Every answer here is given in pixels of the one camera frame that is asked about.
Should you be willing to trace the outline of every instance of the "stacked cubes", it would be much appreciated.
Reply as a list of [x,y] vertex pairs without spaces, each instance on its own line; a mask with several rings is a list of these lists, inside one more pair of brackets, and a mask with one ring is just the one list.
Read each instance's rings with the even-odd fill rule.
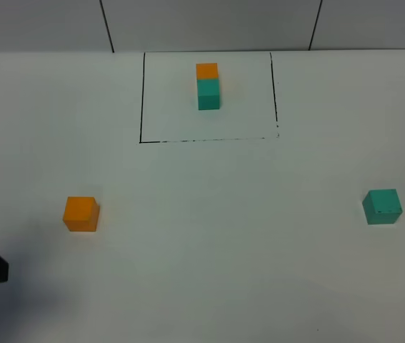
[[219,109],[218,64],[205,63],[196,65],[197,100],[199,110]]

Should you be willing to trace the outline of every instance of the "white wall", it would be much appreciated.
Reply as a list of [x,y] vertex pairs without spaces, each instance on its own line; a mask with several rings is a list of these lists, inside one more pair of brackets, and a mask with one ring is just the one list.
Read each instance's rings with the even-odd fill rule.
[[405,0],[323,0],[312,49],[405,49]]
[[117,51],[308,49],[319,0],[104,0]]
[[99,0],[0,0],[0,51],[111,51]]

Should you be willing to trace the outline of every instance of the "teal cube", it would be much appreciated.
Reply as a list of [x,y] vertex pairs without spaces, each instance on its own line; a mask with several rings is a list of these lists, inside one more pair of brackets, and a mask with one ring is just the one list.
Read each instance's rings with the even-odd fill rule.
[[402,206],[395,189],[369,191],[362,202],[367,224],[394,224],[402,214]]
[[219,79],[197,80],[197,100],[199,110],[219,109]]

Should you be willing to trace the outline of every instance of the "cube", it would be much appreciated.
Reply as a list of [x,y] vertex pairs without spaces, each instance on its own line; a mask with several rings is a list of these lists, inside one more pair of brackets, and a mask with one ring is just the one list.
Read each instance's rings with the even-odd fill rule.
[[92,197],[68,197],[63,221],[69,231],[95,232],[100,206]]
[[394,224],[402,214],[402,206],[395,189],[369,191],[362,202],[367,224]]
[[218,79],[218,64],[196,64],[196,76],[198,80]]
[[200,110],[219,109],[220,94],[218,79],[197,80],[197,98]]

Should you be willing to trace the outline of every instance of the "orange cube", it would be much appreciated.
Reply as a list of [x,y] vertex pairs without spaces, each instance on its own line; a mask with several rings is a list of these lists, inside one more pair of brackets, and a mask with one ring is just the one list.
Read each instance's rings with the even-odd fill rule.
[[196,64],[196,76],[198,80],[218,79],[218,64]]
[[69,231],[95,232],[99,210],[92,197],[68,197],[63,222]]

